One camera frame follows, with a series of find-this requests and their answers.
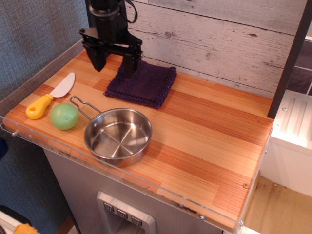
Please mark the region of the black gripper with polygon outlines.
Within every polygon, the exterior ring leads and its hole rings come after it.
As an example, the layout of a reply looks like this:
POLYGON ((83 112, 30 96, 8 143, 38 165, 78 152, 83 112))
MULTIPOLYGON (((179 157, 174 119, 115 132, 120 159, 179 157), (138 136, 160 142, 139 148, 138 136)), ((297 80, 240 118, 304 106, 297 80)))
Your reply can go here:
POLYGON ((142 54, 142 40, 128 31, 128 24, 137 20, 137 11, 133 20, 127 18, 125 11, 94 11, 91 17, 94 26, 81 28, 79 33, 94 69, 100 72, 106 65, 109 54, 120 55, 123 56, 125 77, 131 78, 142 54))

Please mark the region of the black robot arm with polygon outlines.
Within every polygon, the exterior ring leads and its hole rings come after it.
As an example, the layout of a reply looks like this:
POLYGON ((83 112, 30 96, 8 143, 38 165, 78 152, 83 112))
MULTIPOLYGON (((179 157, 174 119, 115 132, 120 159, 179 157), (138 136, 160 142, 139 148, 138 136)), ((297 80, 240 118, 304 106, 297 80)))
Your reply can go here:
POLYGON ((123 57, 126 78, 131 78, 141 60, 142 40, 128 31, 128 24, 137 20, 137 10, 132 21, 127 18, 126 4, 130 0, 90 0, 87 4, 90 28, 81 28, 83 47, 97 71, 106 65, 110 54, 123 57))

